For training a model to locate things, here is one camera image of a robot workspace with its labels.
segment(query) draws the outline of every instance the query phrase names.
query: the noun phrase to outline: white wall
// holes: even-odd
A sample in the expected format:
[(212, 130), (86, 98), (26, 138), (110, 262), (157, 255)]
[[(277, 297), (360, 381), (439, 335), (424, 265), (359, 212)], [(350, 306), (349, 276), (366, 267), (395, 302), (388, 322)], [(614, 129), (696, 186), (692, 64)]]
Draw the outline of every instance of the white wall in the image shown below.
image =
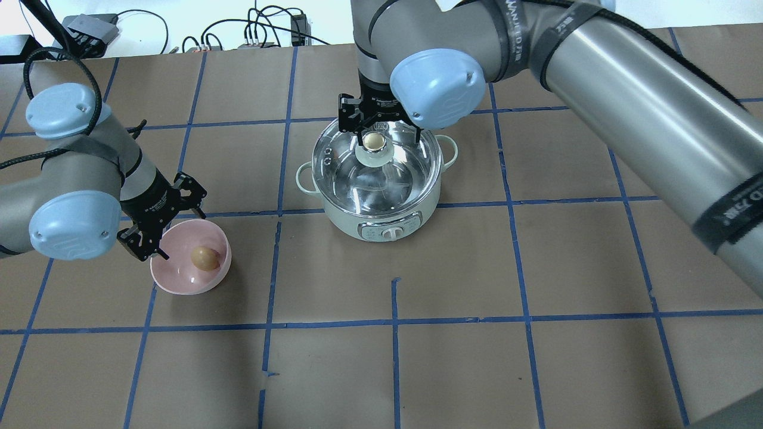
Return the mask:
[[(245, 18), (253, 0), (49, 0), (59, 20), (67, 15), (115, 13), (142, 8), (162, 15), (169, 25), (169, 46), (179, 46), (185, 36), (199, 37), (209, 24), (224, 18)], [(332, 44), (352, 43), (353, 29), (349, 0), (259, 0), (266, 5), (299, 7), (312, 24), (312, 33)], [(690, 27), (711, 24), (763, 22), (763, 0), (617, 0), (617, 12), (645, 27)], [(53, 38), (27, 13), (37, 39), (43, 45)], [(164, 43), (162, 22), (148, 14), (123, 15), (118, 24), (120, 35), (110, 45), (107, 56), (131, 56), (158, 53)], [(274, 25), (289, 27), (285, 15), (271, 18)], [(220, 24), (215, 33), (225, 49), (243, 43), (244, 23)], [(28, 34), (18, 0), (0, 0), (0, 34)], [(288, 42), (288, 34), (282, 34)]]

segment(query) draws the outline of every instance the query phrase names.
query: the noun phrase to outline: light blue joint cap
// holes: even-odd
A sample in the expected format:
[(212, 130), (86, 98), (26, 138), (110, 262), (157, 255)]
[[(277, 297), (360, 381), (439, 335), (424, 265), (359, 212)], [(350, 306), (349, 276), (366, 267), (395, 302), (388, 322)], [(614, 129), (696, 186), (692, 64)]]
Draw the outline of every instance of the light blue joint cap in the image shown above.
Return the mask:
[[(43, 90), (29, 102), (26, 119), (38, 137), (55, 140), (79, 134), (88, 127), (95, 108), (95, 93), (81, 83), (62, 83)], [(98, 123), (111, 116), (101, 107)]]
[(485, 96), (477, 60), (454, 49), (416, 52), (392, 70), (390, 87), (408, 117), (430, 130), (449, 127), (472, 113)]
[(117, 240), (119, 201), (101, 191), (59, 195), (38, 208), (29, 222), (32, 247), (57, 260), (90, 260)]

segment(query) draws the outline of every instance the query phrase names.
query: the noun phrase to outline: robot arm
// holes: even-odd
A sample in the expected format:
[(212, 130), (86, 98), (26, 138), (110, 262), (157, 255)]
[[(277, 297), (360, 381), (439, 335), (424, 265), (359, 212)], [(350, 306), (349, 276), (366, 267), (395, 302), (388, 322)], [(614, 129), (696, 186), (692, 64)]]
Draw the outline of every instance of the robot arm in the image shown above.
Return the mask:
[(383, 94), (405, 121), (446, 127), (485, 81), (530, 68), (763, 297), (763, 122), (594, 3), (353, 0), (362, 92), (377, 93), (340, 97), (340, 120), (344, 100), (373, 121)]
[[(163, 228), (183, 210), (204, 217), (204, 188), (184, 173), (167, 182), (135, 142), (140, 130), (131, 136), (108, 105), (92, 124), (98, 106), (78, 83), (32, 98), (27, 122), (54, 156), (38, 177), (0, 186), (0, 259), (33, 248), (56, 259), (91, 259), (117, 240), (139, 260), (167, 258), (159, 247)], [(118, 231), (122, 211), (134, 225)]]

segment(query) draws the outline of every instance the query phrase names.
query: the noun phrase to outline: blue tape line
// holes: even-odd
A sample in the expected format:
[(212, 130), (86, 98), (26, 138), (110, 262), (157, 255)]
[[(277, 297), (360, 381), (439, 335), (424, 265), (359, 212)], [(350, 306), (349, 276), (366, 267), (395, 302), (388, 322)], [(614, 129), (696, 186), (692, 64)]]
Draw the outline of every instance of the blue tape line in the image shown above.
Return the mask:
[(130, 427), (130, 419), (133, 417), (133, 403), (135, 402), (135, 392), (138, 389), (138, 379), (140, 378), (140, 367), (143, 365), (143, 352), (146, 351), (146, 340), (148, 339), (149, 327), (151, 326), (151, 316), (153, 315), (153, 305), (156, 301), (156, 284), (151, 288), (151, 297), (148, 301), (148, 310), (146, 310), (146, 320), (143, 323), (143, 334), (140, 335), (140, 347), (138, 347), (138, 356), (135, 360), (135, 370), (133, 371), (133, 382), (130, 384), (130, 396), (127, 397), (127, 410), (124, 413), (123, 429)]
[(361, 321), (326, 321), (326, 322), (287, 322), (280, 327), (273, 325), (273, 329), (322, 329), (326, 327), (357, 327), (357, 326), (385, 326), (392, 325), (391, 319), (368, 319)]
[(278, 275), (278, 252), (281, 243), (281, 221), (275, 226), (275, 244), (273, 244), (273, 264), (270, 270), (270, 293), (268, 294), (268, 318), (265, 330), (265, 346), (262, 349), (262, 371), (268, 370), (270, 363), (270, 337), (273, 324), (273, 307), (275, 305), (275, 282)]
[(636, 230), (636, 222), (633, 220), (633, 211), (630, 208), (628, 195), (625, 190), (625, 185), (623, 184), (623, 177), (620, 175), (620, 168), (617, 165), (615, 154), (611, 149), (609, 149), (608, 152), (610, 154), (610, 160), (612, 161), (612, 168), (614, 169), (615, 177), (617, 177), (617, 186), (620, 188), (620, 194), (623, 197), (623, 206), (625, 206), (626, 216), (628, 217), (628, 225), (630, 226), (630, 232), (633, 235), (633, 243), (636, 246), (636, 253), (639, 256), (639, 264), (641, 265), (641, 271), (644, 276), (646, 291), (649, 295), (649, 301), (652, 304), (652, 313), (654, 314), (655, 322), (657, 324), (657, 332), (659, 333), (660, 342), (662, 343), (662, 351), (665, 353), (665, 362), (668, 365), (668, 373), (670, 374), (676, 402), (678, 403), (678, 410), (681, 413), (681, 420), (683, 421), (684, 426), (688, 426), (689, 415), (686, 412), (684, 395), (681, 393), (681, 386), (678, 384), (678, 376), (675, 373), (673, 356), (671, 355), (670, 346), (668, 345), (668, 337), (665, 335), (665, 327), (662, 326), (662, 318), (660, 317), (660, 309), (657, 305), (657, 298), (655, 298), (652, 293), (652, 278), (650, 277), (649, 269), (646, 266), (646, 258), (644, 257), (644, 250), (641, 246), (641, 240), (639, 239), (639, 232)]
[(718, 317), (718, 316), (759, 316), (763, 315), (763, 308), (749, 308), (739, 310), (699, 310), (699, 311), (663, 311), (660, 317), (663, 318), (697, 318), (697, 317)]
[(118, 334), (124, 332), (143, 332), (143, 328), (139, 326), (48, 327), (33, 329), (30, 334)]
[(548, 107), (536, 107), (536, 108), (497, 108), (497, 113), (516, 113), (522, 111), (558, 111), (569, 110), (567, 106), (548, 106)]
[(267, 124), (285, 124), (283, 119), (262, 119), (260, 121), (228, 121), (228, 122), (203, 122), (200, 124), (192, 124), (193, 128), (205, 128), (205, 127), (234, 127), (237, 125), (267, 125)]
[(7, 133), (3, 135), (3, 137), (29, 137), (34, 136), (35, 134), (33, 132), (28, 133)]
[(295, 123), (304, 123), (304, 122), (328, 122), (333, 121), (336, 118), (298, 118), (298, 119), (291, 119), (292, 124)]
[(11, 397), (11, 390), (13, 389), (13, 383), (16, 381), (16, 375), (18, 374), (18, 367), (21, 365), (21, 359), (24, 358), (24, 351), (27, 349), (27, 341), (29, 341), (29, 335), (34, 326), (34, 319), (37, 317), (37, 310), (40, 308), (40, 302), (43, 300), (43, 293), (45, 293), (45, 286), (47, 280), (50, 277), (50, 270), (53, 268), (53, 258), (48, 259), (48, 264), (45, 267), (45, 274), (43, 280), (40, 283), (40, 289), (37, 291), (37, 297), (34, 299), (34, 305), (32, 306), (32, 312), (29, 315), (29, 321), (27, 322), (27, 328), (24, 330), (24, 337), (21, 338), (21, 346), (18, 348), (18, 355), (16, 355), (16, 362), (13, 364), (13, 370), (11, 371), (11, 378), (8, 379), (8, 385), (5, 387), (5, 394), (2, 397), (2, 403), (0, 404), (0, 423), (2, 423), (3, 415), (5, 415), (5, 407), (8, 406), (8, 400)]
[(201, 81), (204, 78), (204, 66), (207, 64), (207, 53), (201, 55), (201, 66), (198, 69), (198, 78), (196, 80), (196, 90), (193, 93), (193, 103), (191, 104), (191, 114), (188, 116), (188, 124), (185, 126), (185, 136), (183, 137), (183, 147), (180, 150), (180, 162), (178, 162), (178, 171), (183, 170), (185, 163), (185, 151), (188, 149), (188, 138), (191, 136), (193, 118), (196, 115), (196, 104), (198, 103), (198, 94), (201, 91)]
[(111, 69), (111, 76), (108, 78), (108, 83), (106, 84), (106, 91), (103, 93), (103, 102), (105, 103), (106, 100), (108, 100), (108, 95), (111, 94), (111, 85), (114, 83), (114, 76), (117, 75), (117, 67), (119, 67), (119, 57), (117, 57), (114, 60), (114, 67)]
[(400, 342), (398, 339), (398, 283), (392, 280), (392, 390), (394, 392), (394, 429), (400, 429)]
[(143, 127), (144, 131), (151, 131), (151, 130), (175, 130), (178, 128), (186, 128), (188, 124), (177, 124), (177, 125), (146, 125)]
[(530, 374), (533, 377), (533, 392), (535, 395), (535, 406), (538, 413), (538, 426), (540, 429), (546, 429), (546, 419), (543, 415), (543, 401), (540, 395), (540, 382), (538, 380), (538, 366), (535, 358), (535, 344), (533, 342), (533, 326), (530, 318), (530, 307), (527, 303), (527, 290), (524, 281), (524, 271), (522, 270), (522, 256), (520, 254), (520, 244), (517, 238), (517, 223), (514, 217), (513, 200), (506, 172), (506, 160), (504, 158), (504, 142), (501, 138), (501, 125), (498, 122), (498, 112), (495, 104), (495, 90), (493, 84), (488, 85), (490, 89), (490, 103), (493, 107), (493, 125), (495, 126), (495, 138), (498, 145), (498, 159), (501, 163), (501, 176), (504, 180), (504, 192), (506, 193), (507, 207), (509, 209), (509, 227), (511, 229), (511, 242), (513, 244), (514, 259), (517, 265), (517, 278), (520, 284), (520, 296), (522, 298), (522, 315), (525, 324), (525, 335), (527, 338), (527, 353), (530, 360)]
[(648, 319), (655, 317), (654, 313), (609, 313), (609, 314), (553, 314), (548, 316), (532, 316), (533, 321), (610, 321), (627, 319)]
[[(691, 311), (661, 311), (661, 318), (712, 318), (712, 317), (745, 317), (763, 315), (763, 308), (744, 308), (736, 310), (691, 310)], [(654, 313), (603, 313), (603, 314), (547, 314), (530, 316), (532, 321), (602, 321), (648, 319), (655, 317)], [(490, 316), (485, 318), (409, 318), (409, 319), (366, 319), (358, 321), (325, 321), (325, 322), (282, 322), (282, 323), (251, 323), (251, 324), (200, 324), (177, 326), (151, 326), (149, 332), (198, 332), (198, 331), (258, 331), (265, 329), (324, 329), (332, 327), (361, 327), (361, 326), (392, 326), (401, 324), (477, 324), (477, 323), (519, 323), (524, 322), (524, 316)], [(22, 335), (25, 329), (4, 329), (0, 335)], [(30, 335), (39, 334), (110, 334), (143, 332), (140, 326), (128, 327), (54, 327), (34, 328)]]
[(5, 123), (2, 125), (2, 130), (0, 130), (0, 140), (2, 140), (3, 137), (10, 135), (6, 134), (5, 132), (8, 130), (8, 125), (11, 123), (11, 118), (13, 118), (13, 114), (16, 112), (16, 107), (18, 107), (18, 100), (21, 99), (21, 93), (24, 92), (24, 84), (21, 84), (21, 87), (18, 89), (18, 92), (16, 93), (16, 99), (13, 101), (13, 104), (11, 105), (11, 111), (8, 112), (8, 117), (5, 119)]
[(291, 129), (291, 104), (294, 101), (294, 80), (297, 74), (297, 54), (299, 49), (292, 48), (291, 74), (288, 79), (288, 99), (286, 102), (286, 125), (284, 126), (284, 145), (281, 153), (281, 177), (278, 180), (278, 212), (282, 214), (284, 209), (284, 183), (286, 180), (286, 157), (288, 156), (288, 134)]
[(247, 324), (198, 324), (178, 326), (151, 326), (149, 332), (202, 332), (202, 331), (257, 331), (267, 329), (264, 323)]
[(657, 195), (646, 195), (642, 197), (628, 197), (628, 201), (660, 201), (661, 198)]
[(621, 197), (563, 198), (563, 199), (525, 199), (513, 201), (513, 205), (538, 204), (578, 204), (582, 202), (621, 202)]
[(486, 202), (441, 202), (437, 208), (461, 208), (461, 207), (495, 207), (504, 206), (505, 201), (486, 201)]
[(259, 390), (259, 402), (257, 403), (257, 429), (262, 429), (265, 420), (265, 389)]
[(678, 39), (675, 36), (673, 27), (668, 27), (668, 33), (670, 33), (670, 38), (673, 40), (673, 48), (675, 48), (675, 51), (678, 52), (678, 55), (684, 55), (684, 53), (681, 52), (681, 46), (678, 45)]

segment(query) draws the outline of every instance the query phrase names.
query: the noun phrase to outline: power adapter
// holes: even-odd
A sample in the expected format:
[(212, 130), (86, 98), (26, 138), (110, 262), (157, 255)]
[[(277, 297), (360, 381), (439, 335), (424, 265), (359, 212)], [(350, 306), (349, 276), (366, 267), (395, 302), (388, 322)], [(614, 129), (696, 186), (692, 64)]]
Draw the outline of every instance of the power adapter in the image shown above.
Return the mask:
[[(299, 14), (294, 15), (294, 19), (291, 20), (291, 29), (293, 31), (299, 31), (300, 33), (311, 35), (310, 23), (307, 22), (307, 15)], [(312, 39), (305, 37), (302, 34), (291, 33), (291, 45), (292, 46), (305, 46), (311, 45)]]

